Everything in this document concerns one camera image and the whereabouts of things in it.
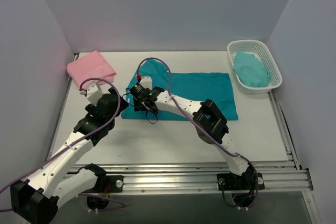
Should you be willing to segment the teal t shirt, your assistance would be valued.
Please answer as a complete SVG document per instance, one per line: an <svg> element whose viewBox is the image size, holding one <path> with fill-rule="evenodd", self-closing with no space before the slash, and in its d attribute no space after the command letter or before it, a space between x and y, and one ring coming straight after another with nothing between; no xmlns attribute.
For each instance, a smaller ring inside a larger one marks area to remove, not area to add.
<svg viewBox="0 0 336 224"><path fill-rule="evenodd" d="M146 61L140 67L139 74L151 77L154 87L166 89L169 83L166 66L155 60ZM238 120L232 82L227 73L172 73L171 92L195 101L210 99L227 120Z"/></svg>

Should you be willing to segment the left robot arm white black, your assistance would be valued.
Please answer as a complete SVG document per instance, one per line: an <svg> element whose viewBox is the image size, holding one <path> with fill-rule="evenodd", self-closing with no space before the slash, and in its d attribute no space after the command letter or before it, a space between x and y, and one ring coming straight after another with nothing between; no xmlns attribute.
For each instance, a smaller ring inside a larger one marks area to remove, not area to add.
<svg viewBox="0 0 336 224"><path fill-rule="evenodd" d="M100 192L108 184L106 171L89 164L75 176L64 176L74 164L114 128L114 119L128 103L113 88L85 92L87 114L74 127L47 164L10 186L12 211L30 223L50 223L58 209L82 192Z"/></svg>

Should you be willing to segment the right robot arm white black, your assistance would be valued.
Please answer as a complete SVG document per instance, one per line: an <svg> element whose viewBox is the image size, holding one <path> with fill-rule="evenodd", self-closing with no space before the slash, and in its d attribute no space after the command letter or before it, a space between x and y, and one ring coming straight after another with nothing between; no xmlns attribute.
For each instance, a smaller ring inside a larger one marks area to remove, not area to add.
<svg viewBox="0 0 336 224"><path fill-rule="evenodd" d="M196 128L198 137L205 143L214 146L228 164L236 187L244 189L252 181L258 182L258 174L253 164L238 152L229 133L227 120L214 101L193 101L179 97L163 88L145 88L139 82L131 89L133 101L139 110L149 111L157 115L168 111L185 117Z"/></svg>

